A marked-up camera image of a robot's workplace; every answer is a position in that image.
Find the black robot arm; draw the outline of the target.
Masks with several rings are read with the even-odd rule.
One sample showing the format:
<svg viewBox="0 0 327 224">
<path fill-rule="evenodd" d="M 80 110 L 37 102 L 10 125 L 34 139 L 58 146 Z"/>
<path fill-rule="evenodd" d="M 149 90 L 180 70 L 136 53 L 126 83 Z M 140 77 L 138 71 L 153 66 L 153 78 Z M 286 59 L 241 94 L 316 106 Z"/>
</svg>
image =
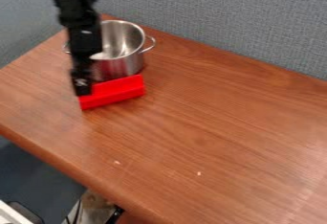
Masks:
<svg viewBox="0 0 327 224">
<path fill-rule="evenodd" d="M 96 0 L 53 0 L 59 25 L 66 29 L 71 58 L 70 81 L 77 96 L 92 94 L 90 55 L 102 51 L 101 19 Z"/>
</svg>

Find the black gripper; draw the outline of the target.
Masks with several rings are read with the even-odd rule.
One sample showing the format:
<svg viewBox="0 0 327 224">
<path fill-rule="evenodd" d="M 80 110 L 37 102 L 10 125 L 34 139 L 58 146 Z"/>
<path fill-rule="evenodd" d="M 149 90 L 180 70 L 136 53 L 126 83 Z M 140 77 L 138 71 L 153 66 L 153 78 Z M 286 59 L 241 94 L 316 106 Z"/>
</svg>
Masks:
<svg viewBox="0 0 327 224">
<path fill-rule="evenodd" d="M 92 0 L 57 0 L 58 22 L 67 30 L 73 67 L 70 79 L 77 96 L 92 94 L 92 60 L 102 50 L 100 17 Z"/>
</svg>

